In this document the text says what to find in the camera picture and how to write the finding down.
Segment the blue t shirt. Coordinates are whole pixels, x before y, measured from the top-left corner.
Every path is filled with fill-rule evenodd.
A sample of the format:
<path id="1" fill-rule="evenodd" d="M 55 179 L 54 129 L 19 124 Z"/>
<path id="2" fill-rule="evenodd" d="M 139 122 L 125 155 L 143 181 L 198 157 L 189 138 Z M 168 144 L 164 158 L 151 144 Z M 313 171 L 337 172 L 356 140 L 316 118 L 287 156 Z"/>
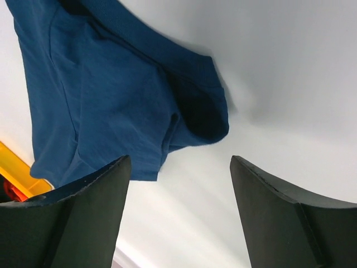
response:
<path id="1" fill-rule="evenodd" d="M 154 31 L 118 1 L 7 1 L 25 69 L 34 163 L 58 188 L 128 155 L 155 181 L 170 152 L 229 132 L 211 57 Z"/>

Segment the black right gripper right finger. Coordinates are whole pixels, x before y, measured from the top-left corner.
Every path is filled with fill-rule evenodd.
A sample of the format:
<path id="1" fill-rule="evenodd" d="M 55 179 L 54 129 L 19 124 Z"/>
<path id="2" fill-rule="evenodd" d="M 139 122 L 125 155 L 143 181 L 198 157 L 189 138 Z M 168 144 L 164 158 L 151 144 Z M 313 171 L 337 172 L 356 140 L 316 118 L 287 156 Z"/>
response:
<path id="1" fill-rule="evenodd" d="M 355 267 L 356 204 L 291 184 L 240 156 L 230 173 L 252 267 Z"/>

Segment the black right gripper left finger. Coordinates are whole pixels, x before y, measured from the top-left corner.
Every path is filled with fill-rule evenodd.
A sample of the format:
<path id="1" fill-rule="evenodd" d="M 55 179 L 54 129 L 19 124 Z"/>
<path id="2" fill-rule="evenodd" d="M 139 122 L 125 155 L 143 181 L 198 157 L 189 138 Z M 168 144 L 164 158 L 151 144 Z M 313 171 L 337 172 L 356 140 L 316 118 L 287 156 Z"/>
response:
<path id="1" fill-rule="evenodd" d="M 1 204 L 2 267 L 111 267 L 131 177 L 123 156 L 25 202 Z"/>

